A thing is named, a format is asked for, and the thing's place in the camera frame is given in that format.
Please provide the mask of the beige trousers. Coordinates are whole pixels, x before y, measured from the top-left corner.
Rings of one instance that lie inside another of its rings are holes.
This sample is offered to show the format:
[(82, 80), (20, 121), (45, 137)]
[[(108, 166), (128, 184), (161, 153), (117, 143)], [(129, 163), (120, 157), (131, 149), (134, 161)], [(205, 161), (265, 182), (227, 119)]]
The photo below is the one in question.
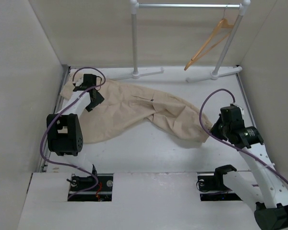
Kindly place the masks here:
[(98, 92), (104, 101), (79, 118), (86, 144), (115, 138), (145, 119), (182, 140), (205, 143), (209, 137), (204, 131), (212, 127), (208, 117), (168, 92), (112, 80)]

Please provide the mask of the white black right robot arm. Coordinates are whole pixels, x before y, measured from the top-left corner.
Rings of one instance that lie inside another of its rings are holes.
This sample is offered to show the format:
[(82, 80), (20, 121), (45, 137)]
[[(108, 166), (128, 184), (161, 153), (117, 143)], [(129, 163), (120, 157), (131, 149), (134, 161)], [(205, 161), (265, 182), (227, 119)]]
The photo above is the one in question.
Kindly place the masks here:
[(258, 190), (248, 183), (232, 165), (215, 170), (213, 184), (217, 189), (232, 190), (254, 214), (262, 230), (288, 228), (288, 181), (274, 168), (268, 155), (253, 154), (252, 145), (263, 144), (258, 130), (246, 127), (237, 107), (221, 109), (217, 122), (210, 130), (204, 131), (212, 138), (236, 149), (248, 164)]

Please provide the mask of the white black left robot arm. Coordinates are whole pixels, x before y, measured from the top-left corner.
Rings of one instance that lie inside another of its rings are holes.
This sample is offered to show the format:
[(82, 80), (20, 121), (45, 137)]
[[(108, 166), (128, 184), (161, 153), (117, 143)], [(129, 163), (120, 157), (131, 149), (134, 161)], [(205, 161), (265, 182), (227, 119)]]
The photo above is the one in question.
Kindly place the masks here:
[[(83, 112), (91, 112), (103, 101), (104, 98), (95, 90), (95, 87), (87, 90), (76, 88), (72, 92), (71, 99), (61, 110), (47, 116), (47, 129), (40, 144), (40, 155), (47, 163), (70, 167), (87, 174), (81, 182), (85, 191), (93, 191), (97, 188), (98, 177), (93, 173), (94, 165), (85, 163), (78, 156), (84, 145), (79, 118)], [(69, 161), (67, 163), (57, 162), (46, 157), (42, 150), (45, 141), (51, 153), (55, 153), (59, 157), (65, 157)]]

